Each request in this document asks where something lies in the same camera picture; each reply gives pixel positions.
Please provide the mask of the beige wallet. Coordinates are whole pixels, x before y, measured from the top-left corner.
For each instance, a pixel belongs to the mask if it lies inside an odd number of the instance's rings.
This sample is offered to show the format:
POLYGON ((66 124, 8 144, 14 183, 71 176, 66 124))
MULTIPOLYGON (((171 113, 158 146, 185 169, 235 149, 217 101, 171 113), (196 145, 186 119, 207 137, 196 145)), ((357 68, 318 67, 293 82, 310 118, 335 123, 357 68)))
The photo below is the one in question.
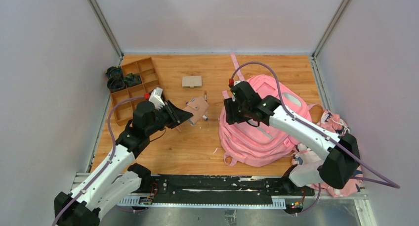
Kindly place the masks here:
POLYGON ((202 76, 201 75, 194 75, 194 76, 183 76, 182 77, 182 87, 183 88, 200 88, 202 87, 202 76))

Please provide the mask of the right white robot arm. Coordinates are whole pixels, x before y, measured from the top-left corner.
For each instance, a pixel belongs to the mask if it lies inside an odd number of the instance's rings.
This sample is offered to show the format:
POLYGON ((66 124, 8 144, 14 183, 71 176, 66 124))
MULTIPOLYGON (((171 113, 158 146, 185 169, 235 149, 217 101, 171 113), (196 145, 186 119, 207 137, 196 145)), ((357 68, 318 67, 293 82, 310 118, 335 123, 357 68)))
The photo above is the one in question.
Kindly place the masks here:
POLYGON ((225 100, 227 123, 232 125, 248 120, 274 127, 289 134, 310 148, 319 161, 291 166, 283 175, 282 188, 295 195, 305 185, 326 183, 342 189, 359 167, 359 150, 356 138, 346 133, 340 136, 325 130, 292 111, 278 97, 265 98, 246 81, 229 80, 232 98, 225 100))

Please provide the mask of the pink student backpack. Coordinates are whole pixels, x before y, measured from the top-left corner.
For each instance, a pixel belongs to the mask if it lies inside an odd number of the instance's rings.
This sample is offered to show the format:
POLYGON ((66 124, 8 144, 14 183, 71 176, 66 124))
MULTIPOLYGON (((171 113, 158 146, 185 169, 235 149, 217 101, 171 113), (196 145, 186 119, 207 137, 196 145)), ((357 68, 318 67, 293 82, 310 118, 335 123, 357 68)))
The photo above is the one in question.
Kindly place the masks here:
MULTIPOLYGON (((276 98, 278 90, 274 77, 257 75, 246 80, 262 97, 272 95, 276 98)), ((316 104, 308 105, 302 98, 280 83, 281 94, 285 104, 298 115, 312 121, 310 109, 316 104)), ((219 117, 219 139, 225 150, 223 160, 227 166, 234 166, 237 162, 253 167, 262 167, 287 157, 300 143, 298 140, 271 126, 261 123, 252 127, 246 121, 229 125, 227 123, 226 108, 223 107, 219 117)))

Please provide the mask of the pink brown wallet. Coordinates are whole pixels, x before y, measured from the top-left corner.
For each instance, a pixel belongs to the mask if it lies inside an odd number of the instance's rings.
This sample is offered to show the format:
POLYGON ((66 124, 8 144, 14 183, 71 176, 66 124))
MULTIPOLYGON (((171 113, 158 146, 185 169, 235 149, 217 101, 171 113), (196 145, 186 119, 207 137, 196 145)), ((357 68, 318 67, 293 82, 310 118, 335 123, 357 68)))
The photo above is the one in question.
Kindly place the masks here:
POLYGON ((207 116, 208 109, 209 104, 203 96, 192 98, 183 108, 183 110, 193 114, 193 117, 188 120, 191 126, 196 125, 199 120, 203 120, 202 116, 207 116))

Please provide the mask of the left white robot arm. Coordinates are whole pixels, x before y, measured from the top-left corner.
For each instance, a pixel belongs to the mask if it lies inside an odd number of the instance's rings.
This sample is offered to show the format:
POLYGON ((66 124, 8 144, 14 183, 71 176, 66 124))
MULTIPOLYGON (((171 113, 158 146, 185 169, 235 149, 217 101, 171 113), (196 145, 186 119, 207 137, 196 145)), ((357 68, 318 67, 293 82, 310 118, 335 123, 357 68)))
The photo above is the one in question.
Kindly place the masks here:
POLYGON ((134 160, 150 144, 150 136, 166 128, 174 129, 194 115, 162 100, 162 89, 154 89, 137 104, 124 131, 100 165, 70 193, 54 199, 54 226, 97 226, 103 217, 133 191, 151 188, 149 170, 134 160))

